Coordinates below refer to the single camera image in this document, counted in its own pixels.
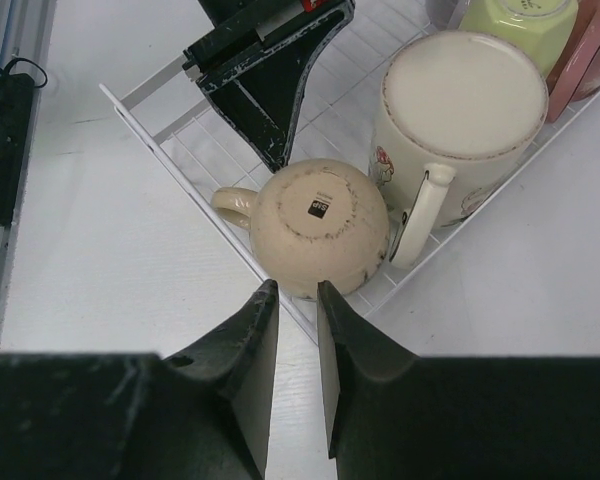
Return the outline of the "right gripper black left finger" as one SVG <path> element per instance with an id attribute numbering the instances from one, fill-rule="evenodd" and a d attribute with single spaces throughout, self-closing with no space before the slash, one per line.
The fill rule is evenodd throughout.
<path id="1" fill-rule="evenodd" d="M 0 353 L 0 479 L 261 479 L 276 282 L 172 354 Z"/>

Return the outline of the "green-inside patterned mug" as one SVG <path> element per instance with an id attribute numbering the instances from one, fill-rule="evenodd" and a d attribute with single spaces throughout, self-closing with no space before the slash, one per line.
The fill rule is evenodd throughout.
<path id="1" fill-rule="evenodd" d="M 396 53 L 368 163 L 399 221 L 390 262 L 409 268 L 433 230 L 471 216 L 516 168 L 547 110 L 532 60 L 493 35 L 447 30 Z"/>

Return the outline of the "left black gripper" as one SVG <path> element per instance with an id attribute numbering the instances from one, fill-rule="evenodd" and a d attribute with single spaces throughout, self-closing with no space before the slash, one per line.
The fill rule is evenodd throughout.
<path id="1" fill-rule="evenodd" d="M 182 66 L 275 173 L 290 159 L 311 68 L 353 17 L 352 1 L 199 1 L 212 30 Z"/>

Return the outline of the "beige stoneware mug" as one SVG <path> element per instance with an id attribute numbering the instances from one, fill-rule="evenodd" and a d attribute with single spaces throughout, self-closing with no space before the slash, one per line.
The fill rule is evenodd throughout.
<path id="1" fill-rule="evenodd" d="M 253 257 L 294 297 L 315 299 L 325 280 L 349 294 L 387 255 L 390 223 L 383 197 L 366 174 L 339 160 L 290 164 L 259 191 L 222 187 L 211 206 L 248 231 Z"/>

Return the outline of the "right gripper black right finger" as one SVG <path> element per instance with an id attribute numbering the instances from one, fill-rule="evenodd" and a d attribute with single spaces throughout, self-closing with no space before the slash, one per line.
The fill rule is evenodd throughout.
<path id="1" fill-rule="evenodd" d="M 600 357 L 419 356 L 317 288 L 341 479 L 600 479 Z"/>

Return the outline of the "pale yellow mug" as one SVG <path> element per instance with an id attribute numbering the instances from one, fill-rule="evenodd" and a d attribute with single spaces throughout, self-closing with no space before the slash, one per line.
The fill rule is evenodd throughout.
<path id="1" fill-rule="evenodd" d="M 471 1 L 459 29 L 511 43 L 547 78 L 571 35 L 578 9 L 576 0 Z"/>

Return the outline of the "pink patterned mug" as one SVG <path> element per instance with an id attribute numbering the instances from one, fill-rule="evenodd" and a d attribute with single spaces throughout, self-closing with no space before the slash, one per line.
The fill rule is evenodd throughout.
<path id="1" fill-rule="evenodd" d="M 579 1 L 573 30 L 547 85 L 547 123 L 554 123 L 570 103 L 600 90 L 600 1 Z"/>

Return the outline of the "clear acrylic dish rack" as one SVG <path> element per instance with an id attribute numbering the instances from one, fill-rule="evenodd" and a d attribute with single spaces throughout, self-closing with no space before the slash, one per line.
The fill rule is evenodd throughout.
<path id="1" fill-rule="evenodd" d="M 133 109 L 171 62 L 113 105 L 310 336 L 317 289 L 420 353 L 600 354 L 600 92 L 556 126 L 544 77 L 514 45 L 461 30 L 365 46 L 341 88 L 278 140 L 281 165 L 245 169 L 212 133 L 233 124 L 203 83 L 157 134 Z"/>

